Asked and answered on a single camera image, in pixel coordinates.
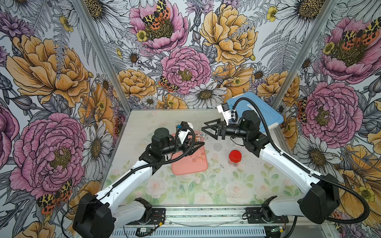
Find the white jar lid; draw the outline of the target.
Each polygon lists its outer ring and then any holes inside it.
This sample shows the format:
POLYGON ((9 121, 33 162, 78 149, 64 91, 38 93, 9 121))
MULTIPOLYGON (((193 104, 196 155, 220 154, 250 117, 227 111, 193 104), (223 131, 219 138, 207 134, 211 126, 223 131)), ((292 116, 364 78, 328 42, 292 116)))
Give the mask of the white jar lid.
POLYGON ((220 143, 216 143, 216 144, 214 144, 213 149, 215 151, 219 152, 219 151, 221 151, 223 149, 223 146, 220 143))

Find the red lid candy jar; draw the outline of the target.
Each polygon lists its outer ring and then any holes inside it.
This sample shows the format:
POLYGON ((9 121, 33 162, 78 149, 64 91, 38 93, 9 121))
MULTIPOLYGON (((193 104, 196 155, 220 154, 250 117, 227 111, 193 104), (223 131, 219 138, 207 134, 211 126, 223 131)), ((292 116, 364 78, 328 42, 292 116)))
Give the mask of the red lid candy jar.
POLYGON ((232 150, 230 153, 229 153, 229 161, 228 163, 232 166, 235 166, 237 167, 239 165, 239 163, 241 162, 242 160, 242 154, 240 151, 238 150, 232 150))

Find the white lid candy jar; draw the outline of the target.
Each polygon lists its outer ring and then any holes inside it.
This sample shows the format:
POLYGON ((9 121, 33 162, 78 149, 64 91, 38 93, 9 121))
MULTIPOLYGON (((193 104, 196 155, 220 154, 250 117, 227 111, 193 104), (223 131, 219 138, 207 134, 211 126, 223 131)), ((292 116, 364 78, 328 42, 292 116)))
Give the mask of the white lid candy jar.
POLYGON ((204 146, 205 142, 208 140, 208 135, 202 131, 195 131, 194 133, 195 133, 194 137, 192 137, 192 135, 190 135, 190 140, 192 140, 194 138, 194 144, 195 145, 204 146))

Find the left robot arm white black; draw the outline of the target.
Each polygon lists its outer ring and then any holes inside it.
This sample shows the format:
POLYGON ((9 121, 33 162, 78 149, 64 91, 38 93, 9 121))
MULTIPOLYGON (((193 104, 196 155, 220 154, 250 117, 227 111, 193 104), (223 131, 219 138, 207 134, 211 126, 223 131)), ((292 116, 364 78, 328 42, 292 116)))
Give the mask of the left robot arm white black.
POLYGON ((190 156, 204 146, 197 141, 194 130, 186 124, 171 135, 166 128, 158 128, 134 166, 110 186, 88 193, 78 203, 73 229, 83 238, 108 238, 113 231, 131 222, 147 223, 152 205, 143 198, 121 206, 125 198, 142 182, 154 175, 162 165, 190 156))

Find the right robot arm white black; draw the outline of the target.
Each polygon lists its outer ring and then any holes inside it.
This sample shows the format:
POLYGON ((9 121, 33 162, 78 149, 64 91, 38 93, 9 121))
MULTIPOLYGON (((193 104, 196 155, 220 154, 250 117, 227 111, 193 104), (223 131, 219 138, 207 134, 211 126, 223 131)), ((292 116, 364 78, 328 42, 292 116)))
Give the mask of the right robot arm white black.
POLYGON ((260 132, 261 119, 255 111, 244 111, 238 124, 221 119, 205 123, 202 131, 214 139, 241 138, 245 148, 256 157, 279 169, 300 189, 296 198, 272 196, 262 207, 270 216, 303 216, 322 224, 340 204, 338 188, 332 185, 333 176, 311 171, 287 153, 276 149, 270 138, 260 132))

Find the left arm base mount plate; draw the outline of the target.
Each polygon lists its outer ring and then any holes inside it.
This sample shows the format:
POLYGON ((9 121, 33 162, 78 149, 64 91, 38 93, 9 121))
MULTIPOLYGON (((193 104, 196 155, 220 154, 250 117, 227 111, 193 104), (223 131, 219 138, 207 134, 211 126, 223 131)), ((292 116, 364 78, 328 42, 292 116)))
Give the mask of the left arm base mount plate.
POLYGON ((136 202, 139 202, 145 209, 142 217, 139 220, 130 222, 129 225, 158 225, 164 224, 166 219, 166 209, 153 207, 151 203, 143 198, 136 198, 136 202))

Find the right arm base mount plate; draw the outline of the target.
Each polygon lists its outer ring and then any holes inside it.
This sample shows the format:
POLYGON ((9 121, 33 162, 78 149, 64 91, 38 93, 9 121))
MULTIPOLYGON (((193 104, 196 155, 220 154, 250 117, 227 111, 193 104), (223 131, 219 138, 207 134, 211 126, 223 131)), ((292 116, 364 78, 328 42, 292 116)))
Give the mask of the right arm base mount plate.
POLYGON ((261 205, 246 207, 242 219, 247 220, 249 224, 287 224, 289 222, 287 216, 276 216, 269 207, 269 203, 275 198, 277 198, 276 195, 268 198, 261 205))

